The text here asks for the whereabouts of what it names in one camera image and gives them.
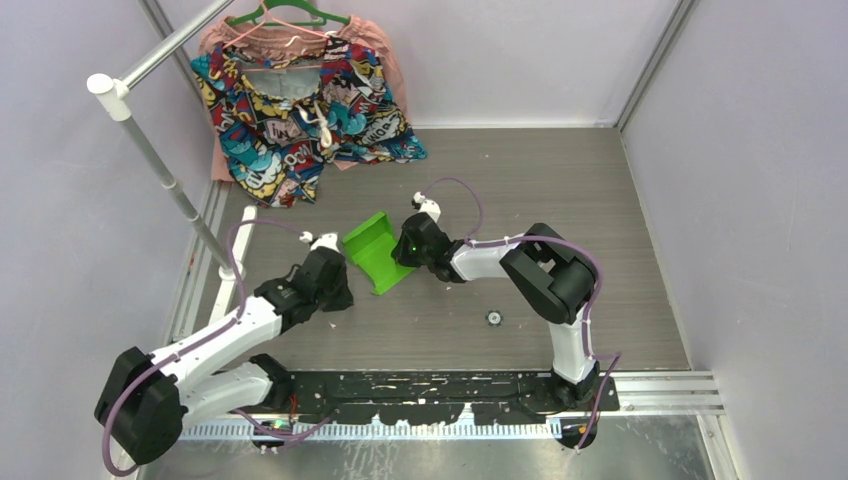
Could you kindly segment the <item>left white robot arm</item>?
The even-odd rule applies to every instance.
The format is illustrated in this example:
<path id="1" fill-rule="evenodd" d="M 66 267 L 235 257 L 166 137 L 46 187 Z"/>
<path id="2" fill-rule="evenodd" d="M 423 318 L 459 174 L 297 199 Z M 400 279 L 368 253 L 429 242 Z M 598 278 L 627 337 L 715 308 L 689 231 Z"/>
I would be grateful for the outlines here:
<path id="1" fill-rule="evenodd" d="M 219 415 L 245 407 L 269 413 L 289 408 L 292 375 L 270 355 L 254 355 L 232 369 L 227 364 L 317 311 L 352 304 L 344 256 L 335 247 L 313 246 L 292 273 L 263 282 L 219 321 L 152 353 L 124 351 L 94 412 L 104 428 L 104 458 L 118 444 L 135 466 L 146 465 L 185 429 Z"/>

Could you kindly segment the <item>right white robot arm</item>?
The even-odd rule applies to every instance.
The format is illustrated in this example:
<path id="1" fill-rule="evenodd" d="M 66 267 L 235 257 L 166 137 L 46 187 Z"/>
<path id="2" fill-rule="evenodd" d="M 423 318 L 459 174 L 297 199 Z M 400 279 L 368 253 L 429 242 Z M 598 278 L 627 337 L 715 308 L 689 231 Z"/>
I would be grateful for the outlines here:
<path id="1" fill-rule="evenodd" d="M 430 215 L 417 213 L 403 223 L 391 257 L 405 267 L 424 267 L 445 283 L 510 280 L 548 322 L 558 403 L 577 411 L 592 400 L 599 361 L 591 352 L 588 322 L 603 274 L 588 251 L 544 223 L 500 240 L 451 240 Z"/>

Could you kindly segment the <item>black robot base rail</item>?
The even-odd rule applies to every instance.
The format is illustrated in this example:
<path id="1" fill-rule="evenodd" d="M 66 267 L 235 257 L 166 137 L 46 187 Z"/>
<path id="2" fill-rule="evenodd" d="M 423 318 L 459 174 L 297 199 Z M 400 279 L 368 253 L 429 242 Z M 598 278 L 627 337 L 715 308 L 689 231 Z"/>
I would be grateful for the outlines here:
<path id="1" fill-rule="evenodd" d="M 269 399 L 242 410 L 316 423 L 450 425 L 468 410 L 478 426 L 541 424 L 559 414 L 617 411 L 612 379 L 592 372 L 576 391 L 550 370 L 287 371 Z"/>

